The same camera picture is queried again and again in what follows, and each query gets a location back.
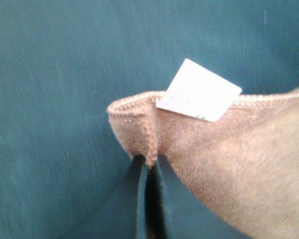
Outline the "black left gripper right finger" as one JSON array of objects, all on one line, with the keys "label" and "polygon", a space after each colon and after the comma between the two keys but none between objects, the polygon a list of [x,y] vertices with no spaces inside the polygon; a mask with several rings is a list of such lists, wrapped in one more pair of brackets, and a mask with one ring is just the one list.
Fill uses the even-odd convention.
[{"label": "black left gripper right finger", "polygon": [[166,157],[153,168],[157,239],[245,239],[216,216],[182,183]]}]

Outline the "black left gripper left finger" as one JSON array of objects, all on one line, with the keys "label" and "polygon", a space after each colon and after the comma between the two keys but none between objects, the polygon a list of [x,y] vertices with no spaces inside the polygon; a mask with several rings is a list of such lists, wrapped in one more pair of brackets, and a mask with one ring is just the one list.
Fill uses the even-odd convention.
[{"label": "black left gripper left finger", "polygon": [[146,184],[145,157],[133,158],[127,174],[109,199],[63,239],[145,239]]}]

